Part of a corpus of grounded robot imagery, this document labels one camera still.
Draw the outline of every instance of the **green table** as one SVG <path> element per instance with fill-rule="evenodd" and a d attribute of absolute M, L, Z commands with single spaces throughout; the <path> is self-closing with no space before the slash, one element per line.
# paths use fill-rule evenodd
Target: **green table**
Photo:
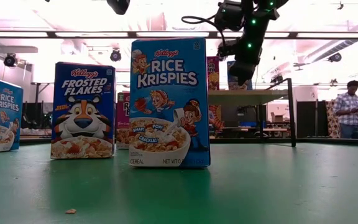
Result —
<path fill-rule="evenodd" d="M 358 147 L 212 145 L 203 170 L 0 153 L 0 224 L 358 223 Z M 66 215 L 68 209 L 77 209 Z"/>

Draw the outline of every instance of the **spotlight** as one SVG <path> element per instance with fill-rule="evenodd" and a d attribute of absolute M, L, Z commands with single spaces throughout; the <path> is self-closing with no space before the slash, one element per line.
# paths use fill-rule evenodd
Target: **spotlight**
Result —
<path fill-rule="evenodd" d="M 336 53 L 328 57 L 329 62 L 340 62 L 341 60 L 342 60 L 342 55 L 340 53 Z"/>
<path fill-rule="evenodd" d="M 119 52 L 119 49 L 112 50 L 110 60 L 112 60 L 113 62 L 118 62 L 119 60 L 121 60 L 121 53 Z"/>
<path fill-rule="evenodd" d="M 9 67 L 9 68 L 16 68 L 17 67 L 16 54 L 8 53 L 8 55 L 4 59 L 4 65 Z"/>

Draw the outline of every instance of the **shelf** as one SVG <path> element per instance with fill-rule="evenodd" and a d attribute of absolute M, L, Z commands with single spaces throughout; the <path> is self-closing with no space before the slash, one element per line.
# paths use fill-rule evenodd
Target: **shelf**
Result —
<path fill-rule="evenodd" d="M 263 105 L 287 96 L 287 90 L 210 90 L 210 105 Z"/>

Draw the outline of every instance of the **ceiling light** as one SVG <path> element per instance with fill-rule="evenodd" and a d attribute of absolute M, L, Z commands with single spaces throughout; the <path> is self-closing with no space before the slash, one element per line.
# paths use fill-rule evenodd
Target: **ceiling light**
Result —
<path fill-rule="evenodd" d="M 48 37 L 46 32 L 0 32 L 0 37 Z"/>
<path fill-rule="evenodd" d="M 279 38 L 279 37 L 288 37 L 290 33 L 287 32 L 266 32 L 265 38 Z"/>
<path fill-rule="evenodd" d="M 136 32 L 138 37 L 207 37 L 209 32 Z"/>
<path fill-rule="evenodd" d="M 240 37 L 242 32 L 223 32 L 223 36 L 225 37 Z M 288 32 L 266 32 L 265 37 L 268 38 L 281 38 L 288 37 L 290 33 Z"/>
<path fill-rule="evenodd" d="M 128 37 L 127 32 L 56 32 L 58 37 Z"/>
<path fill-rule="evenodd" d="M 332 39 L 338 39 L 338 38 L 343 38 L 343 39 L 353 39 L 353 38 L 358 38 L 358 33 L 335 33 L 335 32 L 327 32 L 327 33 L 299 33 L 298 37 L 300 38 L 332 38 Z"/>

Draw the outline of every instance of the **security camera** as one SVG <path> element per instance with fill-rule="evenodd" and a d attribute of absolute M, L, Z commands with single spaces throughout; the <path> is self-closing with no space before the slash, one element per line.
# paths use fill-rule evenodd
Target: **security camera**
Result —
<path fill-rule="evenodd" d="M 107 0 L 109 6 L 116 14 L 124 15 L 129 7 L 130 0 Z"/>
<path fill-rule="evenodd" d="M 118 62 L 119 60 L 121 60 L 121 53 L 119 52 L 119 49 L 112 50 L 110 60 L 112 60 L 113 62 Z"/>
<path fill-rule="evenodd" d="M 328 57 L 329 62 L 340 62 L 341 60 L 342 60 L 342 55 L 340 53 L 336 53 Z"/>
<path fill-rule="evenodd" d="M 18 63 L 18 61 L 16 58 L 16 54 L 14 54 L 14 53 L 8 53 L 8 55 L 4 59 L 4 65 L 9 68 L 16 68 L 17 63 Z"/>

